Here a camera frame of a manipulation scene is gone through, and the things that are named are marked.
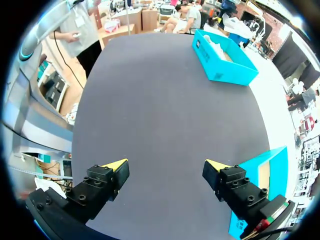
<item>wooden desk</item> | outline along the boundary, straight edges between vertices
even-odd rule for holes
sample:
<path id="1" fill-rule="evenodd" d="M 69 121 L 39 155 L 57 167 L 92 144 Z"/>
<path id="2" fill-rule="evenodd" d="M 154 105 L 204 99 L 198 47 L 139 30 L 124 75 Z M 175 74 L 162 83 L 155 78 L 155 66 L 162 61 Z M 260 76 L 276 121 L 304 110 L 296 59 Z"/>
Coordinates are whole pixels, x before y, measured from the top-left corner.
<path id="1" fill-rule="evenodd" d="M 142 11 L 142 29 L 143 31 L 152 31 L 157 28 L 158 10 L 143 10 Z"/>
<path id="2" fill-rule="evenodd" d="M 100 28 L 98 32 L 99 32 L 99 36 L 102 38 L 104 47 L 108 44 L 110 39 L 129 35 L 127 25 L 123 25 L 119 27 L 118 30 L 111 33 L 106 33 L 106 31 L 103 28 Z M 134 24 L 130 24 L 130 32 L 131 34 L 136 34 L 136 26 Z"/>
<path id="3" fill-rule="evenodd" d="M 129 15 L 129 23 L 134 24 L 135 26 L 135 33 L 139 34 L 142 31 L 142 9 L 137 8 L 133 10 L 128 10 Z M 121 12 L 117 12 L 115 15 L 112 16 L 112 19 L 119 19 L 121 25 L 127 24 L 127 15 L 126 10 L 122 10 Z"/>

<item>dark gray mat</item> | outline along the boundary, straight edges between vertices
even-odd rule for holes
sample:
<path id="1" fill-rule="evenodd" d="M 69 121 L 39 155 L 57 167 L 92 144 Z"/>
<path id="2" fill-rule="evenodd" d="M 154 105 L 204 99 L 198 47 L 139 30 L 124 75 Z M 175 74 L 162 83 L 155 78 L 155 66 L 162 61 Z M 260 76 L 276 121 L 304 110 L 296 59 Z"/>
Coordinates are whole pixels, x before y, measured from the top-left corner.
<path id="1" fill-rule="evenodd" d="M 129 159 L 115 202 L 87 225 L 123 240 L 231 239 L 231 210 L 202 178 L 205 159 L 240 164 L 269 150 L 249 87 L 209 81 L 193 37 L 113 39 L 79 105 L 72 172 Z"/>

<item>person sitting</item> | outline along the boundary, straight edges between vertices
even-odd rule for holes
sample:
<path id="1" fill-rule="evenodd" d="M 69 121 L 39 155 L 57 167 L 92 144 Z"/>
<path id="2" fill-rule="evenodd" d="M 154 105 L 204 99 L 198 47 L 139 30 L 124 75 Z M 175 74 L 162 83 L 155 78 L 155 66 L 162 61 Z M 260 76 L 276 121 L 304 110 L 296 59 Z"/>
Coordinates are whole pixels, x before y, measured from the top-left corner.
<path id="1" fill-rule="evenodd" d="M 311 101 L 316 102 L 316 95 L 319 96 L 319 90 L 314 91 L 311 87 L 292 98 L 290 98 L 287 103 L 289 105 L 288 110 L 294 111 L 296 109 L 302 109 L 308 107 Z"/>
<path id="2" fill-rule="evenodd" d="M 177 32 L 178 34 L 185 34 L 189 32 L 194 34 L 196 29 L 200 28 L 201 14 L 200 11 L 194 6 L 179 4 L 175 7 L 175 10 L 179 13 L 186 14 L 186 21 L 170 17 L 164 24 L 163 28 L 155 29 L 155 32 L 166 32 L 167 34 L 171 34 L 174 32 L 174 29 L 178 24 L 180 28 L 180 30 Z"/>
<path id="3" fill-rule="evenodd" d="M 193 2 L 193 6 L 198 9 L 200 12 L 202 11 L 202 1 L 201 0 L 196 0 Z"/>

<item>black cable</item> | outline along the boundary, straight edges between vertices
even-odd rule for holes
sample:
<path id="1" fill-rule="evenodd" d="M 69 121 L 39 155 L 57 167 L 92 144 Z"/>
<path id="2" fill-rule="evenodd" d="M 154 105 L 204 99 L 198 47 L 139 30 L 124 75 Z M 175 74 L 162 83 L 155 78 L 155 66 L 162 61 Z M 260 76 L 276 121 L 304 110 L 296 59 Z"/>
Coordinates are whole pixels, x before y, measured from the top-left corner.
<path id="1" fill-rule="evenodd" d="M 62 60 L 64 62 L 64 64 L 71 70 L 73 76 L 75 77 L 75 79 L 77 80 L 77 82 L 79 83 L 79 85 L 81 86 L 82 89 L 84 89 L 84 87 L 81 85 L 81 83 L 79 82 L 77 76 L 75 75 L 74 71 L 72 70 L 72 68 L 66 63 L 66 60 L 64 58 L 64 56 L 62 55 L 60 49 L 59 49 L 59 46 L 58 46 L 58 43 L 57 43 L 57 39 L 56 39 L 56 31 L 53 32 L 53 36 L 54 36 L 54 41 L 55 41 L 55 45 L 56 45 L 56 48 L 58 49 L 61 57 L 62 57 Z"/>
<path id="2" fill-rule="evenodd" d="M 263 232 L 263 233 L 259 233 L 257 236 L 249 238 L 248 240 L 258 240 L 258 239 L 262 239 L 262 238 L 268 237 L 270 235 L 278 234 L 278 233 L 285 232 L 285 231 L 292 232 L 293 228 L 292 227 L 283 227 L 283 228 L 278 228 L 278 229 L 273 230 L 273 231 L 266 231 L 266 232 Z"/>

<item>white wall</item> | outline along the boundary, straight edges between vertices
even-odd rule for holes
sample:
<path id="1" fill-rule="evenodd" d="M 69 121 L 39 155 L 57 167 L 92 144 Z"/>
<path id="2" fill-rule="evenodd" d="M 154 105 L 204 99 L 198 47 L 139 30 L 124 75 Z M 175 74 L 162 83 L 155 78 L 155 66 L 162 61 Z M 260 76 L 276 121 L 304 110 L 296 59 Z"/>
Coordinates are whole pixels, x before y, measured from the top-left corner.
<path id="1" fill-rule="evenodd" d="M 320 72 L 320 62 L 317 59 L 315 53 L 311 50 L 308 44 L 299 36 L 299 34 L 293 30 L 287 24 L 284 24 L 279 31 L 278 36 L 284 41 L 289 33 L 292 33 L 292 39 L 294 43 L 301 49 L 301 51 L 305 54 L 307 59 L 310 61 L 315 70 Z"/>

